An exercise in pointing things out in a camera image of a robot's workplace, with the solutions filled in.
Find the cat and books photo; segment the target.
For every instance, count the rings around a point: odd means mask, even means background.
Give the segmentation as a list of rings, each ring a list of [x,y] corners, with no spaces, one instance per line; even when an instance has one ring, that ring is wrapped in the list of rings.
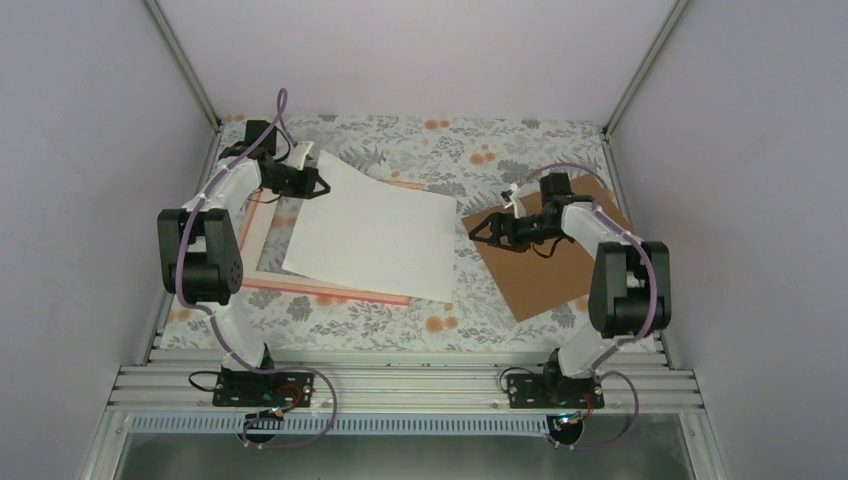
[[[330,191],[303,202],[284,270],[369,292],[449,303],[454,290],[454,198],[369,177],[323,151]]]

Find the pink wooden picture frame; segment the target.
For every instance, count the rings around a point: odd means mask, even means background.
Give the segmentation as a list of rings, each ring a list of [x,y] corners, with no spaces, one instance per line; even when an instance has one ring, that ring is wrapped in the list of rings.
[[[243,264],[243,287],[403,307],[409,304],[407,296],[356,290],[306,277],[261,271],[259,269],[260,257],[273,223],[276,206],[268,203],[268,200],[272,198],[271,192],[268,190],[260,191],[255,194],[255,197],[256,202],[253,202],[252,197],[247,202],[239,234],[239,247]]]

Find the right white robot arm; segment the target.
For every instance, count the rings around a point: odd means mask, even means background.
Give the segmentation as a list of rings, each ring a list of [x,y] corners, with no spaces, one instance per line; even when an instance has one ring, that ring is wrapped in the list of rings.
[[[531,252],[551,260],[567,241],[593,263],[589,325],[555,348],[536,377],[544,399],[565,407],[580,392],[599,389],[598,368],[621,347],[670,325],[670,250],[614,220],[604,210],[601,196],[575,192],[565,172],[540,179],[539,205],[533,213],[525,210],[517,184],[502,198],[503,207],[464,220],[469,239],[484,259],[503,251]]]

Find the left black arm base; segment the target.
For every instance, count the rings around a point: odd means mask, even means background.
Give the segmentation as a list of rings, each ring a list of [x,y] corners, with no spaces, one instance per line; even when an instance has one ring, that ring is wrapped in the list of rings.
[[[249,409],[237,435],[264,444],[274,438],[269,431],[281,427],[288,412],[310,406],[314,383],[315,375],[306,372],[260,375],[222,369],[212,387],[212,404]]]

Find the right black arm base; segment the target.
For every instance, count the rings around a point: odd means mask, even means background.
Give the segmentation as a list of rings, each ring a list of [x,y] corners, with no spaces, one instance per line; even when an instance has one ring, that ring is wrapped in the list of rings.
[[[546,415],[547,436],[556,447],[575,446],[585,421],[605,407],[603,388],[591,377],[575,379],[516,367],[504,370],[498,383],[512,409],[557,410]]]

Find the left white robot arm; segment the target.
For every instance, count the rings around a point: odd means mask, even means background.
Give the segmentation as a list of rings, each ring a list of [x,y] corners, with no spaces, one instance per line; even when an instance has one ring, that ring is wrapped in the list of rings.
[[[186,309],[204,314],[224,351],[221,374],[244,372],[239,392],[255,405],[278,391],[267,344],[252,330],[237,294],[244,263],[234,216],[255,194],[310,200],[330,192],[308,165],[314,144],[295,141],[277,122],[251,120],[243,140],[225,148],[209,179],[183,206],[157,217],[162,280]]]

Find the floral patterned table mat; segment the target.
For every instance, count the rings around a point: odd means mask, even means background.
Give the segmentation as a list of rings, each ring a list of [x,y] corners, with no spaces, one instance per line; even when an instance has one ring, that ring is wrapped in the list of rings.
[[[311,140],[380,180],[450,196],[459,217],[494,207],[498,193],[535,169],[568,162],[571,175],[608,172],[599,127],[588,121],[425,119],[289,114],[296,140]],[[407,306],[245,288],[246,314],[273,349],[404,352],[549,352],[587,327],[585,298],[516,321],[462,224],[455,227],[448,303]]]

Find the aluminium mounting rail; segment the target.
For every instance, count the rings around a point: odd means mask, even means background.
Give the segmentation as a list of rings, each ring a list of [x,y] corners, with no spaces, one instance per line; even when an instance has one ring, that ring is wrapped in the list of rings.
[[[342,413],[502,414],[509,403],[497,382],[509,366],[532,368],[547,354],[539,352],[372,352],[291,351],[273,353],[280,365],[307,366],[328,377],[317,383],[315,413],[331,410],[335,388]],[[107,401],[110,410],[204,411],[212,395],[191,387],[188,375],[213,370],[213,350],[151,352],[146,364],[120,368]],[[659,353],[619,353],[605,369],[624,374],[602,384],[605,412],[631,411],[633,397],[643,413],[701,413],[705,409],[696,376],[672,369]],[[636,393],[627,384],[634,383]]]

